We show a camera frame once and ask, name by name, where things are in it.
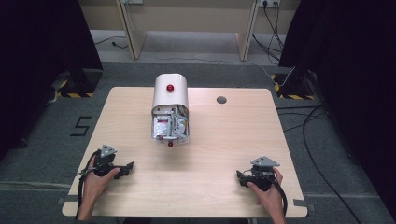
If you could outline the person's left hand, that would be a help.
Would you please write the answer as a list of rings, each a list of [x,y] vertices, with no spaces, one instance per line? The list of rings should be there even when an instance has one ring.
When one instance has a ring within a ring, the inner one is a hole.
[[[107,175],[98,176],[94,172],[89,172],[84,181],[83,203],[95,203],[97,199],[106,191],[106,186],[119,173],[120,169],[112,169]]]

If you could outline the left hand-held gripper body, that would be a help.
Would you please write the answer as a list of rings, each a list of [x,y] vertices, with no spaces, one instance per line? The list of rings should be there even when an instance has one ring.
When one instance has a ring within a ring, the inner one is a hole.
[[[113,147],[102,145],[97,151],[94,160],[94,173],[98,176],[105,176],[116,166],[113,164],[117,150]]]

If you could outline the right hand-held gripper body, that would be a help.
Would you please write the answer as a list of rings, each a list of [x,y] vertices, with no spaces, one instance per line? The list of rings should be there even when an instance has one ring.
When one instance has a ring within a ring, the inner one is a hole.
[[[274,167],[279,166],[279,163],[266,156],[254,159],[250,163],[252,167],[247,181],[254,183],[260,190],[267,191],[276,181]]]

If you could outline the person's right hand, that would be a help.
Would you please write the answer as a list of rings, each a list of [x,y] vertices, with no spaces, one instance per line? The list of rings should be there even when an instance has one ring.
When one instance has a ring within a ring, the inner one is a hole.
[[[267,191],[262,191],[252,182],[248,182],[247,186],[256,194],[256,204],[261,205],[267,212],[280,211],[283,208],[282,196],[275,185],[272,185]]]

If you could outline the stand base with hazard tape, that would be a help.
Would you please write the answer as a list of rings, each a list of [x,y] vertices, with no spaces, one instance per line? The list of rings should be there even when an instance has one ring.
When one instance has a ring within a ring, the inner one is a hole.
[[[305,77],[294,77],[292,74],[273,74],[276,96],[282,99],[314,100],[315,96]]]
[[[97,69],[77,69],[72,71],[57,90],[58,97],[91,98],[103,74]]]

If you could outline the white and grey packets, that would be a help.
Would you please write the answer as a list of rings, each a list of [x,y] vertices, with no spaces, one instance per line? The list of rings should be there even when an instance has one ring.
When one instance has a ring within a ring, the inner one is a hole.
[[[188,121],[188,110],[177,105],[172,109],[172,135],[176,138],[187,138],[189,136],[189,121]]]

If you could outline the white packet with red label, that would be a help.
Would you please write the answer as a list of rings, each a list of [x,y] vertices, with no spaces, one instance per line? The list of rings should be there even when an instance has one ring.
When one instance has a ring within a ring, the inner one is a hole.
[[[156,116],[154,118],[153,137],[155,139],[169,139],[171,137],[170,116]]]

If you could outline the black curtain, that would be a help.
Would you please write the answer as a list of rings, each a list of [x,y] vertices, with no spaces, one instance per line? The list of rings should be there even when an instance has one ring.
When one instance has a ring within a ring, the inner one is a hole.
[[[396,0],[301,0],[280,63],[316,73],[341,135],[396,220]]]
[[[78,0],[0,0],[0,161],[58,75],[101,67]]]

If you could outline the white rounded storage box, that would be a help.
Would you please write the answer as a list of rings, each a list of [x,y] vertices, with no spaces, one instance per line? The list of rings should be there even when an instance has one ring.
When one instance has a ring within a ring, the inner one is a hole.
[[[184,116],[189,116],[187,79],[181,74],[161,74],[157,76],[151,114],[166,113],[173,108]]]

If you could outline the light wooden desk frame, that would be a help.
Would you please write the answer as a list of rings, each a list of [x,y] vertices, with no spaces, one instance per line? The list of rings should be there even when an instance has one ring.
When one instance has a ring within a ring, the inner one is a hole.
[[[149,32],[231,33],[239,59],[248,57],[258,0],[116,0],[132,58]]]

